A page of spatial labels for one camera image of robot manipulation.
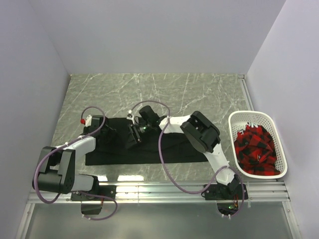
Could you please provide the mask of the black long sleeve shirt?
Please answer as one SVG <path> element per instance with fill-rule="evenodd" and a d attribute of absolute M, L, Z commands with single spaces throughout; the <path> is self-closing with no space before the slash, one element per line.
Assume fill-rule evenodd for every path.
<path fill-rule="evenodd" d="M 127 149 L 128 124 L 126 118 L 111 118 L 109 126 L 117 131 L 111 142 L 98 142 L 97 149 L 85 155 L 85 165 L 157 164 L 160 163 L 158 139 L 160 132 L 151 134 L 140 145 Z M 207 158 L 192 147 L 182 133 L 164 134 L 161 139 L 164 162 L 206 162 Z"/>

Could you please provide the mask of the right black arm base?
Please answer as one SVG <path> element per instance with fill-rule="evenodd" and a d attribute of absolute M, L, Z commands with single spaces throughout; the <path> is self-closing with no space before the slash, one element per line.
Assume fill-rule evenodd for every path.
<path fill-rule="evenodd" d="M 244 197 L 245 200 L 248 199 L 248 193 L 246 185 L 243 185 L 244 190 L 242 190 L 241 184 L 237 185 L 233 191 L 230 191 L 229 187 L 222 184 L 211 184 L 208 189 L 201 193 L 201 196 L 209 200 L 242 200 Z"/>

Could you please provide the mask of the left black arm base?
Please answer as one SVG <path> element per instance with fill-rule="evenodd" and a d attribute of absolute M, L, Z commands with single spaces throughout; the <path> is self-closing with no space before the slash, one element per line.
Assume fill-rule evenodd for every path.
<path fill-rule="evenodd" d="M 91 190 L 86 193 L 115 199 L 116 188 L 117 186 L 115 185 L 102 185 L 102 186 L 99 186 L 99 189 Z M 104 200 L 104 198 L 99 198 L 96 196 L 88 196 L 82 193 L 72 193 L 70 200 L 71 201 L 99 201 L 99 200 Z"/>

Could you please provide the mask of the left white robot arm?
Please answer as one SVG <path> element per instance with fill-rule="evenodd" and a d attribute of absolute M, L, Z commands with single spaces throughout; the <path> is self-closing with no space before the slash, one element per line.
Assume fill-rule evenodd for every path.
<path fill-rule="evenodd" d="M 33 189 L 58 194 L 82 191 L 88 200 L 100 196 L 97 177 L 76 174 L 75 166 L 78 159 L 97 149 L 98 140 L 113 130 L 107 125 L 109 119 L 103 116 L 88 116 L 82 121 L 86 126 L 76 142 L 42 149 L 35 172 L 37 185 L 32 182 Z"/>

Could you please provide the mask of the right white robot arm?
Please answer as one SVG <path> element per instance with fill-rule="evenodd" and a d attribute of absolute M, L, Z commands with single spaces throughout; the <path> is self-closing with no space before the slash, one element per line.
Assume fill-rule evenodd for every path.
<path fill-rule="evenodd" d="M 182 133 L 187 138 L 192 147 L 202 153 L 208 160 L 215 174 L 213 179 L 217 182 L 217 190 L 225 199 L 231 199 L 237 193 L 237 188 L 240 186 L 240 178 L 236 175 L 229 161 L 222 150 L 220 143 L 219 129 L 201 112 L 194 111 L 190 115 L 183 117 L 163 116 L 159 117 L 150 106 L 145 106 L 139 111 L 142 120 L 137 120 L 132 114 L 132 110 L 128 111 L 127 119 L 132 123 L 129 125 L 129 130 L 136 143 L 142 141 L 142 135 L 146 134 L 151 129 L 160 130 L 158 149 L 161 164 L 174 185 L 181 191 L 181 188 L 172 179 L 168 169 L 164 163 L 161 139 L 164 134 Z"/>

